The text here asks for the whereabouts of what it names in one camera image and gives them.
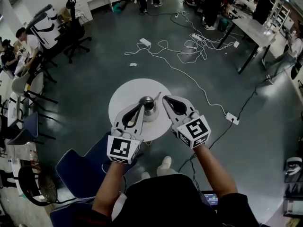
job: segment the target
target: gray table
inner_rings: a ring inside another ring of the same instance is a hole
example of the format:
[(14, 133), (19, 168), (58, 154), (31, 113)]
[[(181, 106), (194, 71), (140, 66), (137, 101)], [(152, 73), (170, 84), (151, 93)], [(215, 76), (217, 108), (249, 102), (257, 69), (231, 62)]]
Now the gray table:
[(267, 47), (265, 50), (265, 53), (263, 55), (263, 58), (267, 54), (270, 45), (276, 40), (272, 33), (268, 33), (268, 30), (265, 29), (264, 26), (262, 26), (258, 21), (251, 19), (251, 18), (237, 18), (233, 19), (233, 25), (228, 30), (226, 35), (224, 36), (223, 40), (219, 43), (217, 49), (221, 47), (221, 45), (224, 43), (224, 41), (227, 39), (229, 34), (232, 32), (232, 30), (238, 26), (247, 36), (249, 36), (255, 43), (256, 46), (253, 49), (251, 55), (247, 59), (247, 61), (244, 63), (242, 67), (238, 69), (238, 73), (241, 74), (244, 69), (247, 67), (250, 60), (253, 58), (254, 54), (257, 52), (257, 49), (259, 47)]

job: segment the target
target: gray floor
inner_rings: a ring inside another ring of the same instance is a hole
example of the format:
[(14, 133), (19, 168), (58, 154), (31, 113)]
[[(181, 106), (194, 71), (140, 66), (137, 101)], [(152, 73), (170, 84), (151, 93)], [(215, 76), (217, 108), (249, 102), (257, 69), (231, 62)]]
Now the gray floor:
[[(165, 0), (160, 8), (152, 7), (149, 2), (149, 12), (191, 10), (180, 1)], [(193, 81), (172, 70), (164, 60), (147, 52), (124, 56), (125, 52), (136, 51), (136, 43), (143, 37), (151, 42), (153, 52), (160, 50), (157, 46), (160, 40), (168, 40), (171, 49), (186, 51), (183, 44), (189, 39), (192, 29), (172, 23), (168, 15), (140, 16), (138, 5), (133, 3), (129, 3), (121, 13), (98, 11), (93, 13), (93, 17), (87, 29), (93, 40), (84, 44), (90, 52), (76, 52), (73, 64), (68, 64), (66, 56), (61, 53), (54, 58), (59, 67), (50, 69), (58, 83), (48, 83), (45, 95), (59, 104), (45, 104), (50, 110), (48, 114), (57, 121), (45, 121), (47, 129), (43, 131), (56, 136), (57, 140), (47, 140), (46, 145), (37, 146), (42, 162), (56, 165), (70, 148), (85, 154), (110, 131), (108, 104), (112, 94), (123, 83), (137, 78), (156, 80), (173, 95), (189, 99), (205, 115), (212, 129), (207, 145), (212, 144), (230, 125), (219, 107), (208, 105), (203, 92)], [(189, 18), (195, 25), (199, 24), (200, 18), (193, 12)], [(177, 21), (189, 25), (181, 16)], [(217, 40), (223, 37), (219, 31), (199, 28), (207, 38)], [(222, 104), (225, 110), (238, 115), (255, 85), (265, 75), (259, 63), (262, 53), (238, 75), (236, 68), (242, 66), (254, 47), (246, 40), (239, 42), (237, 49), (233, 46), (222, 51), (207, 49), (207, 60), (199, 58), (194, 64), (181, 64), (174, 52), (161, 55), (171, 65), (194, 77), (206, 90), (211, 103)], [(272, 59), (272, 56), (269, 54), (267, 59)], [(131, 62), (138, 66), (130, 67)], [(258, 96), (250, 100), (241, 114), (240, 124), (233, 126), (211, 150), (233, 175), (239, 192), (248, 196), (261, 223), (267, 221), (282, 202), (284, 161), (295, 153), (297, 137), (302, 129), (301, 110), (302, 105), (291, 82), (282, 73), (273, 86), (265, 84), (258, 90)], [(191, 150), (167, 132), (155, 140), (152, 147), (144, 149), (144, 156), (127, 174), (128, 185), (138, 181), (142, 171), (155, 175), (156, 166), (166, 155), (172, 156), (172, 167), (178, 169), (191, 154)], [(210, 190), (196, 159), (194, 165), (200, 188)], [(193, 174), (189, 164), (182, 172), (189, 176)]]

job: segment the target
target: person in white shirt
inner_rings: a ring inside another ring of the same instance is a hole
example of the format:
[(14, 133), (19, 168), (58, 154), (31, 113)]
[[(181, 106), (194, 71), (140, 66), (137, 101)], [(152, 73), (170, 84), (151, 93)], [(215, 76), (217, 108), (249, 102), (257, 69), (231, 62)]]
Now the person in white shirt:
[(16, 37), (29, 54), (22, 75), (28, 71), (31, 76), (35, 76), (36, 68), (42, 61), (43, 48), (38, 38), (35, 35), (28, 35), (23, 27), (16, 32)]
[(297, 58), (303, 50), (303, 32), (300, 26), (296, 26), (295, 30), (297, 33), (297, 38), (294, 40), (292, 40), (289, 35), (286, 35), (289, 48), (285, 53), (277, 57), (272, 62), (265, 62), (262, 59), (262, 64), (264, 65), (265, 69), (271, 70), (272, 68), (276, 68), (275, 73), (272, 76), (268, 74), (266, 75), (266, 78), (268, 80), (271, 80), (273, 77), (275, 77), (278, 74), (280, 68), (293, 66), (296, 64)]

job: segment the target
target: blue chair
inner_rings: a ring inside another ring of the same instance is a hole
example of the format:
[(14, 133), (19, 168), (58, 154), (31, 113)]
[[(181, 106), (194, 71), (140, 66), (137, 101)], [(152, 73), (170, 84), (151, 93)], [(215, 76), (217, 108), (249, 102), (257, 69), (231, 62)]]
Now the blue chair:
[[(71, 193), (79, 199), (94, 198), (105, 178), (110, 161), (107, 157), (107, 138), (110, 132), (104, 135), (83, 157), (76, 151), (67, 151), (56, 166), (56, 171)], [(125, 174), (131, 165), (126, 165)]]
[(92, 205), (85, 202), (73, 202), (69, 205), (57, 208), (50, 213), (53, 227), (72, 227), (75, 213), (78, 208), (90, 210)]
[(22, 131), (15, 138), (11, 139), (8, 142), (8, 145), (24, 145), (28, 142), (43, 144), (42, 142), (35, 140), (39, 135), (49, 139), (56, 139), (55, 137), (39, 132), (38, 113), (34, 112), (24, 120)]

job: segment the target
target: white shirt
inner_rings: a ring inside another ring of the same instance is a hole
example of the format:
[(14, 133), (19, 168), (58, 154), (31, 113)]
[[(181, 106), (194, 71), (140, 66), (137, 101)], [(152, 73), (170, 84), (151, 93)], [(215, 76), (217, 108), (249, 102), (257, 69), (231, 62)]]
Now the white shirt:
[(303, 41), (301, 38), (296, 38), (292, 44), (292, 52), (290, 49), (288, 49), (288, 53), (292, 57), (297, 58), (302, 52), (302, 50), (303, 50)]
[(38, 48), (39, 51), (43, 52), (43, 48), (40, 44), (40, 41), (35, 35), (27, 35), (27, 42), (22, 41), (21, 44), (29, 53), (29, 58), (33, 57), (36, 48)]

